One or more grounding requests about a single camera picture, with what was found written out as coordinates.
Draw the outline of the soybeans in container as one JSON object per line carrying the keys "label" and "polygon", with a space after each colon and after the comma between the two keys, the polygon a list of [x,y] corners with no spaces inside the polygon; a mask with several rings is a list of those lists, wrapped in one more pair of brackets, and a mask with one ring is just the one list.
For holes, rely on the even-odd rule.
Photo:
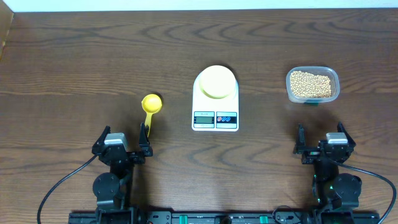
{"label": "soybeans in container", "polygon": [[292,93],[301,98],[328,98],[331,96],[331,80],[328,76],[294,71],[290,75]]}

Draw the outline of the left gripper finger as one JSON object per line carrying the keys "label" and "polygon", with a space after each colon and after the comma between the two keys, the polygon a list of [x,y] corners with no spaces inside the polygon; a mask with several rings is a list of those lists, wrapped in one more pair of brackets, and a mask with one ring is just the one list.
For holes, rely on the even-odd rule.
{"label": "left gripper finger", "polygon": [[107,146],[105,145],[104,141],[106,136],[111,132],[111,128],[106,126],[104,131],[101,133],[100,137],[92,146],[92,152],[104,152]]}
{"label": "left gripper finger", "polygon": [[141,123],[140,127],[139,147],[142,149],[143,152],[150,151],[150,143],[147,137],[146,126],[144,123]]}

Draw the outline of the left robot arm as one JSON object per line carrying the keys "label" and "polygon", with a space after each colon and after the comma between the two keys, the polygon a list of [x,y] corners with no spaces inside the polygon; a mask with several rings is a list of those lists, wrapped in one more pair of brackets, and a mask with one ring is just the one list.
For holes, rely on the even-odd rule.
{"label": "left robot arm", "polygon": [[147,157],[153,156],[148,128],[141,124],[138,151],[128,151],[124,133],[112,133],[109,126],[105,127],[91,151],[109,166],[109,172],[102,173],[93,182],[97,209],[106,213],[127,210],[134,166],[144,164]]}

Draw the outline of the clear plastic container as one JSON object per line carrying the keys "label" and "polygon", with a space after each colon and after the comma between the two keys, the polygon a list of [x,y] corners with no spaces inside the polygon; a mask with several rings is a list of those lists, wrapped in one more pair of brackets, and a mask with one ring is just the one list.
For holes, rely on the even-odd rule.
{"label": "clear plastic container", "polygon": [[329,67],[295,67],[286,76],[286,87],[294,103],[327,103],[340,94],[338,75]]}

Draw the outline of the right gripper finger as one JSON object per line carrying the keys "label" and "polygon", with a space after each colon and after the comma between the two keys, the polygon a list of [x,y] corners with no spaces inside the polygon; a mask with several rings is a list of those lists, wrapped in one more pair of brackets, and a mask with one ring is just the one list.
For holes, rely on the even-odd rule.
{"label": "right gripper finger", "polygon": [[295,141],[294,152],[303,152],[305,148],[305,133],[301,124],[298,125],[298,135]]}
{"label": "right gripper finger", "polygon": [[355,147],[355,146],[356,146],[355,141],[354,141],[353,138],[348,134],[347,130],[345,129],[345,127],[343,126],[343,123],[342,123],[341,121],[339,121],[338,124],[337,124],[337,131],[338,131],[339,133],[344,133],[344,134],[345,134],[345,136],[346,136],[346,138],[347,138],[347,141],[348,141],[348,144],[349,144],[350,146],[352,146],[352,147]]}

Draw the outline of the yellow plastic measuring scoop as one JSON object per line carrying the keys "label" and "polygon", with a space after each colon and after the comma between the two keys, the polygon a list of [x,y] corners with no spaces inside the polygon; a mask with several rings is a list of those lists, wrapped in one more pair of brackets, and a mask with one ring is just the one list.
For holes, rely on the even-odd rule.
{"label": "yellow plastic measuring scoop", "polygon": [[162,99],[159,95],[151,93],[143,98],[141,105],[142,109],[146,113],[144,125],[147,128],[147,136],[149,136],[152,124],[152,116],[162,109]]}

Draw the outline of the green tape strip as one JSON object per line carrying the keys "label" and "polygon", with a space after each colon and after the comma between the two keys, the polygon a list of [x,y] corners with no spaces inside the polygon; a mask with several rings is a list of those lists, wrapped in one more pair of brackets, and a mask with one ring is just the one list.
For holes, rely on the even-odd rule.
{"label": "green tape strip", "polygon": [[317,103],[317,102],[305,102],[304,104],[310,105],[310,106],[318,106],[319,105],[319,103]]}

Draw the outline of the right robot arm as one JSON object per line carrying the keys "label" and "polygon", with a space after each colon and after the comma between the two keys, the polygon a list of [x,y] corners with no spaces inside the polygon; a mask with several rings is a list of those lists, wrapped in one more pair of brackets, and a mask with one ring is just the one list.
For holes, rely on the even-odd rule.
{"label": "right robot arm", "polygon": [[320,140],[317,146],[306,144],[304,127],[302,124],[298,126],[294,154],[302,156],[302,164],[313,166],[313,195],[324,211],[343,211],[359,207],[361,179],[339,171],[339,166],[349,159],[355,146],[355,141],[341,122],[337,125],[337,131],[327,133],[326,138]]}

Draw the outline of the white digital kitchen scale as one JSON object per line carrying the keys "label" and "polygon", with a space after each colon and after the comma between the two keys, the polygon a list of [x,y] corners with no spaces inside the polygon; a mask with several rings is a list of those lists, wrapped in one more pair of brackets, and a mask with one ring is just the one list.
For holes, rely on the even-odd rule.
{"label": "white digital kitchen scale", "polygon": [[236,88],[231,95],[222,99],[213,99],[200,90],[199,75],[193,84],[192,129],[194,131],[237,131],[239,129],[239,85],[237,81]]}

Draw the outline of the pale yellow bowl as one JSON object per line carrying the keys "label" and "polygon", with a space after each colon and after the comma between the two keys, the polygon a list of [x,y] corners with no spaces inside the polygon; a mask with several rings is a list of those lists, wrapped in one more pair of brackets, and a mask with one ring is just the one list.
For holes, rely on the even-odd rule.
{"label": "pale yellow bowl", "polygon": [[200,73],[198,84],[200,90],[206,96],[213,99],[222,99],[234,92],[236,78],[227,67],[213,65]]}

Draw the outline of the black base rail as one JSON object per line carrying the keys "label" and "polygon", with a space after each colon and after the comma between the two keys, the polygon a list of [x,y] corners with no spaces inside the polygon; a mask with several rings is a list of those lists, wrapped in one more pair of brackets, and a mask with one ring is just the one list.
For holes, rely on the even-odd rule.
{"label": "black base rail", "polygon": [[141,223],[141,224],[266,224],[266,223],[378,223],[375,213],[324,213],[319,219],[300,212],[274,213],[176,213],[117,212],[70,213],[68,224]]}

